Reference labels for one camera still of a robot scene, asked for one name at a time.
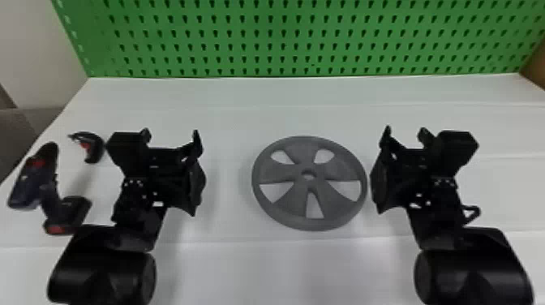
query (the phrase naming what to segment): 3d printed part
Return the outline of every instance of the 3d printed part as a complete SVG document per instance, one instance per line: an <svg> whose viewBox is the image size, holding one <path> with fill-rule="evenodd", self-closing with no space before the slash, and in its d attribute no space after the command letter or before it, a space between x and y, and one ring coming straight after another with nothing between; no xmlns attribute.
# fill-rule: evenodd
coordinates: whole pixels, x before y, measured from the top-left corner
<svg viewBox="0 0 545 305"><path fill-rule="evenodd" d="M418 133L422 149L406 148L386 127L371 172L371 192L379 213L403 207L422 251L414 284L425 304L529 305L532 286L503 233L466 227L480 215L463 205L454 178L478 143L466 131L426 128Z"/></svg>
<svg viewBox="0 0 545 305"><path fill-rule="evenodd" d="M319 150L333 153L329 161L316 164ZM275 161L283 151L294 164ZM359 181L356 201L339 193L328 181ZM276 202L267 198L261 185L291 182L293 186ZM362 208L367 194L367 176L358 159L341 145L312 136L294 136L270 144L255 160L251 185L261 208L281 224L308 231L331 230L343 226ZM323 218L307 217L308 194L315 195Z"/></svg>

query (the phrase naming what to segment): white tabletop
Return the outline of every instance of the white tabletop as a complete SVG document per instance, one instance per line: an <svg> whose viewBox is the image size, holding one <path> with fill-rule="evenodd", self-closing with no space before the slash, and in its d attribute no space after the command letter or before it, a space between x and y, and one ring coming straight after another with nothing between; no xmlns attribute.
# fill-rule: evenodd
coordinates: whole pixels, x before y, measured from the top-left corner
<svg viewBox="0 0 545 305"><path fill-rule="evenodd" d="M386 124L417 146L422 126L467 130L480 148L457 181L476 226L502 229L545 304L545 92L519 75L320 79L90 79L30 153L61 149L61 195L93 202L86 223L111 224L122 173L97 165L67 138L92 131L152 132L151 146L176 147L198 129L208 176L197 216L171 209L156 249L152 304L416 305L418 248L405 212L379 216L371 198L350 223L328 232L284 227L257 204L251 167L260 151L291 135L348 148L369 173ZM15 174L0 186L6 199ZM43 233L44 215L0 204L0 303L50 304L45 288L69 237Z"/></svg>

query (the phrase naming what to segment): black drill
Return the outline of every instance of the black drill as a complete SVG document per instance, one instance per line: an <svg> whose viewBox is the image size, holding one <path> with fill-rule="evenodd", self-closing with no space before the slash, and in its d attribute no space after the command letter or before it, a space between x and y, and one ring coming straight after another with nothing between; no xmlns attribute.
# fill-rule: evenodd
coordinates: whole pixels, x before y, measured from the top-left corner
<svg viewBox="0 0 545 305"><path fill-rule="evenodd" d="M7 205L18 210L32 210L38 205L47 219L47 234L73 234L84 221L91 202L81 196L61 200L57 192L58 146L49 142L25 162L15 181Z"/></svg>

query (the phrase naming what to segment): gray plastic wheel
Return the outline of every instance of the gray plastic wheel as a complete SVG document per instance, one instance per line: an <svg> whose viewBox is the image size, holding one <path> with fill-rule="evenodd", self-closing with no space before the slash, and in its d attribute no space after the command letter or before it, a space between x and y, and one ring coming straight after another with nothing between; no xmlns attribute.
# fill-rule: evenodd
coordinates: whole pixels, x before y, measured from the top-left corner
<svg viewBox="0 0 545 305"><path fill-rule="evenodd" d="M316 164L315 156L321 149L327 149L334 156ZM272 155L277 151L285 152L294 164L274 160ZM359 197L356 201L344 197L328 181L359 181ZM260 187L285 182L294 185L275 202L271 202ZM270 144L255 160L251 185L261 208L270 217L290 228L307 231L343 226L359 212L367 194L367 176L358 159L341 145L312 136L293 136ZM309 193L318 200L323 218L307 217Z"/></svg>

